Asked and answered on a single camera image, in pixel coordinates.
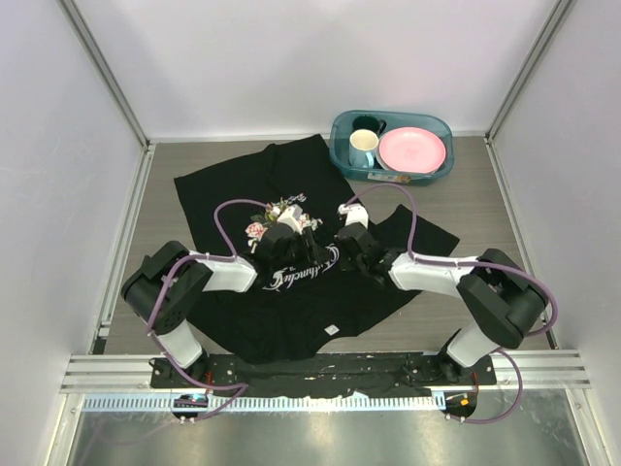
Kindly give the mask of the black floral print t-shirt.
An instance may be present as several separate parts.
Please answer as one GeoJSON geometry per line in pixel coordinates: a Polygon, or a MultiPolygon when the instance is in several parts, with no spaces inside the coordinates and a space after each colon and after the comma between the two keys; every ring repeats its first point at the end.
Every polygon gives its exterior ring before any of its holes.
{"type": "Polygon", "coordinates": [[[417,295],[340,269],[333,242],[342,226],[337,209],[353,191],[318,135],[215,164],[177,178],[175,186],[200,252],[247,250],[245,231],[258,209],[246,200],[297,203],[323,222],[316,238],[333,254],[324,265],[279,268],[246,293],[204,294],[188,315],[200,332],[245,362],[310,358],[334,339],[372,328],[417,295]],[[324,331],[331,324],[340,328],[335,335],[324,331]]]}

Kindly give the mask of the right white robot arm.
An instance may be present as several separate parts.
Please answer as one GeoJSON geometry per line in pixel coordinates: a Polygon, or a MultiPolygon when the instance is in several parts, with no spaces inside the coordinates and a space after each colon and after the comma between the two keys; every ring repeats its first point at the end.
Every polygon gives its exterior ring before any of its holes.
{"type": "Polygon", "coordinates": [[[436,355],[440,378],[461,383],[476,363],[498,348],[514,350],[551,303],[543,285],[500,250],[450,258],[389,249],[360,222],[336,235],[344,268],[382,287],[457,298],[473,322],[458,330],[436,355]]]}

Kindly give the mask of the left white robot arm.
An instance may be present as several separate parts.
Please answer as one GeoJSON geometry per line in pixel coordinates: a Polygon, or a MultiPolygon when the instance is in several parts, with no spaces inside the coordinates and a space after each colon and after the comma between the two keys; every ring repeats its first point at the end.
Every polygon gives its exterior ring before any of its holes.
{"type": "Polygon", "coordinates": [[[146,324],[147,334],[184,386],[207,383],[208,356],[187,321],[202,295],[246,293],[265,285],[279,268],[320,267],[333,257],[329,248],[317,243],[309,225],[298,228],[274,222],[246,235],[249,251],[228,257],[198,253],[170,241],[147,255],[121,287],[121,298],[146,324]]]}

